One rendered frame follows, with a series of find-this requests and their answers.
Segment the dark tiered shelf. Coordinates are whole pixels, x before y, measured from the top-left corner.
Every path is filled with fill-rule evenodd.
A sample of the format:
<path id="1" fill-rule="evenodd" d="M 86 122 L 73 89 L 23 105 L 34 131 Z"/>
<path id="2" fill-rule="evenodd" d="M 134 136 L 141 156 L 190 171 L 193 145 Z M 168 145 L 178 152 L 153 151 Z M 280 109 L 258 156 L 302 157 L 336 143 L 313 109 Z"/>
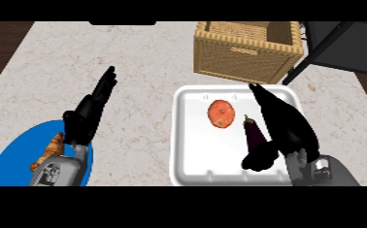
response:
<path id="1" fill-rule="evenodd" d="M 283 80 L 287 85 L 308 65 L 367 75 L 367 21 L 304 21 L 308 56 Z"/>

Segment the white square tray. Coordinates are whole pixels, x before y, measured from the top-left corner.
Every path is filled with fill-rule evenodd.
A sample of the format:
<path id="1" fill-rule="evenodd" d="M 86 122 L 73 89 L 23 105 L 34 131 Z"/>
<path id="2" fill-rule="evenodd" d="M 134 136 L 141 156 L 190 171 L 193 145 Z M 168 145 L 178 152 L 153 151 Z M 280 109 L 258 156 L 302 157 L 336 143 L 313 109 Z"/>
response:
<path id="1" fill-rule="evenodd" d="M 208 108 L 225 100 L 234 107 L 236 118 L 227 128 L 212 125 Z M 289 185 L 286 161 L 255 172 L 242 168 L 249 154 L 244 118 L 250 117 L 265 129 L 261 107 L 244 84 L 185 85 L 173 95 L 171 131 L 171 182 L 188 185 Z"/>

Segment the golden brown croissant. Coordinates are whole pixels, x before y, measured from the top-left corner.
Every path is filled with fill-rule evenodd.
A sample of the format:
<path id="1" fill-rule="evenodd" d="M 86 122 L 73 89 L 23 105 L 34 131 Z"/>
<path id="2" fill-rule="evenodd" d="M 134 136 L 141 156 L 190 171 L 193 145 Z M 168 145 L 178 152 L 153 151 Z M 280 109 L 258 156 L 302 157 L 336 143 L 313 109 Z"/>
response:
<path id="1" fill-rule="evenodd" d="M 51 156 L 61 156 L 62 154 L 64 154 L 64 133 L 60 132 L 52 138 L 49 145 L 46 146 L 43 155 L 39 157 L 37 161 L 30 165 L 30 171 L 34 173 L 42 163 L 46 161 L 46 159 Z"/>

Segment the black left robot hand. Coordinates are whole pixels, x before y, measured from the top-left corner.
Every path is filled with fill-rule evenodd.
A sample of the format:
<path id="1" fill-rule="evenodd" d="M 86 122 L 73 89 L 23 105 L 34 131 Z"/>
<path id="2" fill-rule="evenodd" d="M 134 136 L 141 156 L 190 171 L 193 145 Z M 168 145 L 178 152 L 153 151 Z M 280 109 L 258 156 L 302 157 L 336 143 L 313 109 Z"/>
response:
<path id="1" fill-rule="evenodd" d="M 111 66 L 94 92 L 83 97 L 76 109 L 64 112 L 67 144 L 88 146 L 92 142 L 116 84 L 116 67 Z"/>

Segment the woven wicker basket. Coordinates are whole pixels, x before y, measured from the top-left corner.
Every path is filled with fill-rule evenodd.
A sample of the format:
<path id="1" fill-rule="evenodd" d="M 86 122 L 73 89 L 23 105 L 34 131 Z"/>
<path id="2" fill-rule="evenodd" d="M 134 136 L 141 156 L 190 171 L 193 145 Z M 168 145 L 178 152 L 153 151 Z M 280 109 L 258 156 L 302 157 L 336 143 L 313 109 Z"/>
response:
<path id="1" fill-rule="evenodd" d="M 228 80 L 274 84 L 304 56 L 296 21 L 200 21 L 194 72 Z"/>

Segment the orange round fruit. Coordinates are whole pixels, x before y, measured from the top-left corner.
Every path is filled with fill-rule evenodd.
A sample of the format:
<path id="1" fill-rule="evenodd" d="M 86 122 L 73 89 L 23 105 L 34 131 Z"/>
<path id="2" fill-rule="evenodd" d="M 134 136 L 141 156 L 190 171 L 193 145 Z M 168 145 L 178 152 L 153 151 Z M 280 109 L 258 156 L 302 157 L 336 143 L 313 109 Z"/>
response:
<path id="1" fill-rule="evenodd" d="M 208 118 L 216 128 L 225 129 L 234 122 L 236 110 L 225 100 L 215 100 L 208 108 Z"/>

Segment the purple eggplant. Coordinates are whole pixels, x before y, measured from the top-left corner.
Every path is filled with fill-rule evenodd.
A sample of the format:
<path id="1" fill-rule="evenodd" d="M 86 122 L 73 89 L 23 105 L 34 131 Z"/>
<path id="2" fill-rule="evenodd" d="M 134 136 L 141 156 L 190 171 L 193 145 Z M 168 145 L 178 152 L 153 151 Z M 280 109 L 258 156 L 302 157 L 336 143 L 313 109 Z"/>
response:
<path id="1" fill-rule="evenodd" d="M 267 139 L 258 127 L 256 121 L 247 115 L 244 115 L 244 131 L 249 151 L 253 151 L 261 144 L 267 143 Z"/>

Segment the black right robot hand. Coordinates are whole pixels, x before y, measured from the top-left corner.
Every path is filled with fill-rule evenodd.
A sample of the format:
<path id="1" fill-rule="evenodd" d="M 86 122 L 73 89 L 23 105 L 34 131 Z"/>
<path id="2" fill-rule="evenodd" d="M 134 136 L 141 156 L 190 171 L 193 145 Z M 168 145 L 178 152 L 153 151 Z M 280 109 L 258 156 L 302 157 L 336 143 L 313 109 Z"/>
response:
<path id="1" fill-rule="evenodd" d="M 279 154 L 287 156 L 302 149 L 307 152 L 307 162 L 313 162 L 320 157 L 320 144 L 302 113 L 261 84 L 250 84 L 250 90 L 259 104 L 271 140 L 249 151 L 242 163 L 243 169 L 256 172 L 268 170 Z"/>

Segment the blue round plate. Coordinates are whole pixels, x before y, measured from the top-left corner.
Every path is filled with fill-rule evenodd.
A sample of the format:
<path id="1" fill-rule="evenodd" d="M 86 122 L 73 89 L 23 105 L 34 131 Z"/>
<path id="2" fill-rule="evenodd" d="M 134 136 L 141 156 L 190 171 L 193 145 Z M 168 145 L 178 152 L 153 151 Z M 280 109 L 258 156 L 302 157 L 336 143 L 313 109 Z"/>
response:
<path id="1" fill-rule="evenodd" d="M 33 126 L 0 153 L 0 186 L 25 186 L 33 173 L 30 165 L 43 155 L 55 135 L 64 131 L 64 121 L 49 120 Z"/>

